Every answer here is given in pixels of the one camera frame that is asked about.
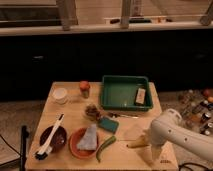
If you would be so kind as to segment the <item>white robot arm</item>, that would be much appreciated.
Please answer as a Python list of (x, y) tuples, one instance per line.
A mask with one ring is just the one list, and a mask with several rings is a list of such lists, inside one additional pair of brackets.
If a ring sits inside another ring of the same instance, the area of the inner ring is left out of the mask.
[(149, 142), (162, 147), (170, 141), (189, 152), (213, 162), (213, 138), (190, 131), (180, 126), (182, 116), (174, 109), (164, 110), (153, 119), (149, 127)]

